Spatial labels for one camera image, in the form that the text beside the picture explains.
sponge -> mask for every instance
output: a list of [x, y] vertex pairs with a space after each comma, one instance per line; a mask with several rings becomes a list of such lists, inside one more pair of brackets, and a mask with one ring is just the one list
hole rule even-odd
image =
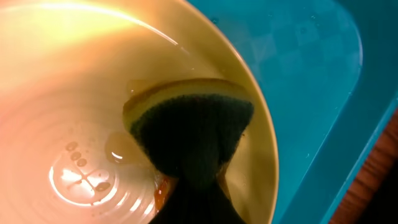
[[244, 223], [216, 178], [253, 112], [244, 88], [209, 78], [155, 86], [124, 105], [124, 125], [153, 165], [179, 178], [152, 223]]

